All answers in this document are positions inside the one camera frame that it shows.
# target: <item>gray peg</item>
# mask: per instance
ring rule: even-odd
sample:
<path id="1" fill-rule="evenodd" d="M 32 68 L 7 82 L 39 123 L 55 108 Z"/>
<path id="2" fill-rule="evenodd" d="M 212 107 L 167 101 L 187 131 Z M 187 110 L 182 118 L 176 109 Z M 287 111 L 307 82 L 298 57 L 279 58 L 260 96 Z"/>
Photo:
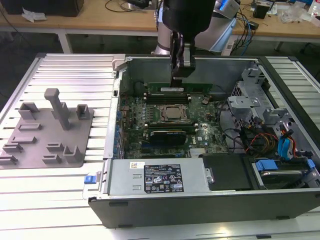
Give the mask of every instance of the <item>gray peg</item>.
<path id="1" fill-rule="evenodd" d="M 59 120 L 63 130 L 69 130 L 70 123 L 68 121 L 68 115 L 64 111 L 62 104 L 59 100 L 59 90 L 57 88 L 47 88 L 44 93 L 44 98 L 50 101 L 54 115 Z"/>

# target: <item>blue cable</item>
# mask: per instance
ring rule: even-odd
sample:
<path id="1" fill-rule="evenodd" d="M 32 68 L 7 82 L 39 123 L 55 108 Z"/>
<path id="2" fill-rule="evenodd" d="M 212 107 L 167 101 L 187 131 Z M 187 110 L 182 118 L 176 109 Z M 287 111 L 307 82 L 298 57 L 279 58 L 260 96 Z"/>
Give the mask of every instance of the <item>blue cable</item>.
<path id="1" fill-rule="evenodd" d="M 250 40 L 251 40 L 251 27 L 250 27 L 250 24 L 249 24 L 249 22 L 248 22 L 248 20 L 247 19 L 244 19 L 245 21 L 246 21 L 246 23 L 248 24 L 248 35 L 249 35 L 249 40 L 247 41 L 247 43 L 246 43 L 246 45 L 245 45 L 245 47 L 244 47 L 244 49 L 243 49 L 243 51 L 242 51 L 242 53 L 241 53 L 241 55 L 240 56 L 243 56 L 244 54 L 245 54 L 245 52 L 246 52 L 246 50 L 248 49 L 248 47 L 249 47 L 249 44 L 250 44 Z"/>

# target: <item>cpu socket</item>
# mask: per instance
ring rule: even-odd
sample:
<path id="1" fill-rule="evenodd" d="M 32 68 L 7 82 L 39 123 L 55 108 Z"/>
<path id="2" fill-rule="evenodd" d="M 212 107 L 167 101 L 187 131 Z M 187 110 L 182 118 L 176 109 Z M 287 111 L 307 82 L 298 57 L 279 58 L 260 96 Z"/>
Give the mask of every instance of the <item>cpu socket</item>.
<path id="1" fill-rule="evenodd" d="M 158 109 L 161 113 L 162 122 L 181 122 L 188 120 L 186 106 L 184 105 L 161 105 Z"/>

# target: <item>gray fixture base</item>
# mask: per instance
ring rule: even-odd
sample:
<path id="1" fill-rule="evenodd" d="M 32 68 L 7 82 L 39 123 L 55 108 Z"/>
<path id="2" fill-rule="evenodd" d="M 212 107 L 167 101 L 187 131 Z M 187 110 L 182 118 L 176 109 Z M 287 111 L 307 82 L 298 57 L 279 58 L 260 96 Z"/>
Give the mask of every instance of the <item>gray fixture base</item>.
<path id="1" fill-rule="evenodd" d="M 33 111 L 33 119 L 24 120 L 21 117 L 3 147 L 0 169 L 81 167 L 85 160 L 94 110 L 87 108 L 89 117 L 81 119 L 76 108 L 68 110 L 69 130 L 63 130 L 51 108 Z"/>

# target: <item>power supply label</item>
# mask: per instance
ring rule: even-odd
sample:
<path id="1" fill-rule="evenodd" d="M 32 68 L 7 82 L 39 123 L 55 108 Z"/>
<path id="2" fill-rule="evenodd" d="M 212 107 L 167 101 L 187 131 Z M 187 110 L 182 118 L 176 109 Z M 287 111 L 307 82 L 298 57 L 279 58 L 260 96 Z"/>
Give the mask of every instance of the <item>power supply label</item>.
<path id="1" fill-rule="evenodd" d="M 147 194 L 184 192 L 180 164 L 144 165 L 144 191 Z"/>

